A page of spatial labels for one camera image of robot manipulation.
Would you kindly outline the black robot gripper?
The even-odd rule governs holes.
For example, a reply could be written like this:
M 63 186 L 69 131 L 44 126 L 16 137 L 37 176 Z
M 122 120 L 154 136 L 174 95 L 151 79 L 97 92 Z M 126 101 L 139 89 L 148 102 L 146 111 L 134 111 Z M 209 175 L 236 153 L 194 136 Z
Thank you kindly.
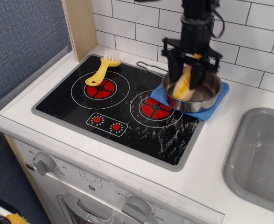
M 163 38 L 162 55 L 168 59 L 169 78 L 176 82 L 183 73 L 184 64 L 192 65 L 190 89 L 202 84 L 206 71 L 217 72 L 222 55 L 210 47 L 210 38 L 214 36 L 213 16 L 205 19 L 181 17 L 182 31 L 180 39 Z M 198 63 L 187 54 L 200 54 Z

